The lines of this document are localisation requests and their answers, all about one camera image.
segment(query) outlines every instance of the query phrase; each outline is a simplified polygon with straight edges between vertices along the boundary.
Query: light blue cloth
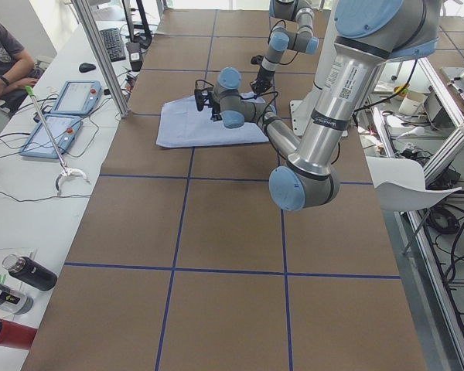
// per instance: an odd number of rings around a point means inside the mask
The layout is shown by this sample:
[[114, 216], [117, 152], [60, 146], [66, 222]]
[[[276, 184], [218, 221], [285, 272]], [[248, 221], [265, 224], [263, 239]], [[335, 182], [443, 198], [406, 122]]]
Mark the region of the light blue cloth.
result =
[[[264, 103], [262, 98], [249, 100]], [[211, 121], [211, 108], [199, 112], [194, 96], [163, 104], [156, 144], [167, 148], [200, 147], [205, 145], [236, 145], [263, 143], [268, 138], [251, 122], [236, 129], [227, 129], [222, 121]]]

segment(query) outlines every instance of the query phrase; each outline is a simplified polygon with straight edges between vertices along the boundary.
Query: table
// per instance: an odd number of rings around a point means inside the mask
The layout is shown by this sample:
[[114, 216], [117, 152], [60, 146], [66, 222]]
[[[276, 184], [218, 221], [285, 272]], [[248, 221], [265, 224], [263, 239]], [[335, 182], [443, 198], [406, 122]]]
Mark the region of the table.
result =
[[[271, 26], [165, 11], [23, 371], [426, 368], [357, 131], [339, 195], [298, 213], [270, 199], [269, 144], [155, 145], [194, 80], [234, 66], [246, 91]], [[275, 75], [286, 121], [316, 57]]]
[[[99, 22], [100, 29], [120, 27], [122, 22]], [[67, 44], [59, 51], [54, 61], [34, 88], [38, 99], [59, 93], [66, 80], [99, 80], [104, 85], [101, 71], [80, 73], [77, 69], [82, 62], [96, 63], [81, 26], [77, 28]], [[128, 58], [113, 63], [116, 75], [130, 69]], [[18, 112], [7, 124], [3, 134], [17, 131], [31, 131], [36, 123], [32, 121], [32, 106]], [[80, 158], [66, 156], [69, 166], [84, 170], [90, 180], [69, 177], [63, 180], [61, 189], [64, 196], [78, 194], [89, 196], [96, 184], [102, 161], [105, 159], [111, 141], [117, 130], [119, 115], [112, 100], [91, 117], [100, 128], [92, 144]], [[89, 120], [83, 127], [69, 151], [79, 155], [88, 145], [97, 128]], [[16, 147], [25, 141], [24, 137], [13, 141]], [[14, 151], [0, 144], [0, 156]], [[32, 160], [13, 155], [0, 159], [0, 191], [18, 199], [38, 199], [56, 195], [55, 179], [60, 174], [58, 161]], [[0, 195], [0, 249], [28, 247], [36, 249], [36, 259], [50, 270], [59, 273], [79, 226], [89, 198], [52, 199], [39, 203], [18, 203]], [[41, 292], [25, 287], [25, 293], [35, 301], [32, 310], [25, 315], [15, 316], [14, 321], [37, 328], [42, 320], [52, 291]], [[0, 347], [0, 370], [16, 371], [21, 368], [26, 351]]]

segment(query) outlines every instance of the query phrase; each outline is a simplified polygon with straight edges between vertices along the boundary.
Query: reacher grabber tool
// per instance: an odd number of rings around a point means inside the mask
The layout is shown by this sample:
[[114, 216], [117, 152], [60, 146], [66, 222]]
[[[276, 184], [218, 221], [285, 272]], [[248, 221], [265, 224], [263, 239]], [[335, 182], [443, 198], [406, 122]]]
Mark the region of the reacher grabber tool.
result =
[[36, 96], [32, 92], [32, 88], [31, 87], [26, 87], [26, 91], [27, 91], [29, 97], [31, 98], [31, 101], [32, 101], [32, 104], [34, 105], [34, 108], [36, 109], [36, 113], [38, 114], [39, 120], [41, 121], [41, 125], [45, 128], [45, 132], [48, 134], [49, 141], [52, 144], [53, 149], [56, 152], [56, 156], [58, 157], [58, 159], [60, 161], [60, 166], [62, 166], [62, 172], [56, 178], [56, 181], [55, 181], [56, 194], [58, 196], [60, 196], [60, 194], [62, 193], [62, 191], [60, 191], [60, 180], [63, 179], [63, 178], [66, 178], [67, 176], [80, 175], [80, 176], [83, 177], [83, 179], [86, 182], [89, 183], [90, 181], [87, 179], [87, 176], [86, 176], [85, 172], [83, 172], [79, 168], [70, 168], [69, 166], [67, 166], [67, 163], [66, 163], [65, 159], [62, 156], [62, 152], [60, 152], [59, 146], [56, 143], [55, 138], [53, 137], [52, 131], [49, 129], [48, 125], [46, 124], [46, 119], [43, 116], [43, 113], [41, 111], [41, 107], [38, 104], [38, 100], [36, 99]]

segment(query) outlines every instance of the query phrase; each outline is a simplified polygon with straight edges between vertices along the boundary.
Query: black water bottle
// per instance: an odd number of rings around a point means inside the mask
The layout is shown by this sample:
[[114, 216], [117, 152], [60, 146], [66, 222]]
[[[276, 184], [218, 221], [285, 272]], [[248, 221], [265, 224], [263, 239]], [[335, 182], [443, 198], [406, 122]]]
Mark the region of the black water bottle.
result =
[[56, 284], [56, 274], [28, 257], [8, 255], [2, 266], [9, 274], [41, 291], [48, 291]]

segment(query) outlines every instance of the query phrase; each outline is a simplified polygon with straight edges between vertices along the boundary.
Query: person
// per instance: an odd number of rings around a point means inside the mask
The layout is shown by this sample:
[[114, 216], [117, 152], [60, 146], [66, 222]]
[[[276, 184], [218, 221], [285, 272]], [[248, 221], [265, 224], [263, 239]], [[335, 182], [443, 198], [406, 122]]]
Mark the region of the person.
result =
[[33, 87], [43, 71], [24, 46], [0, 23], [0, 100], [14, 114], [26, 98], [26, 86]]

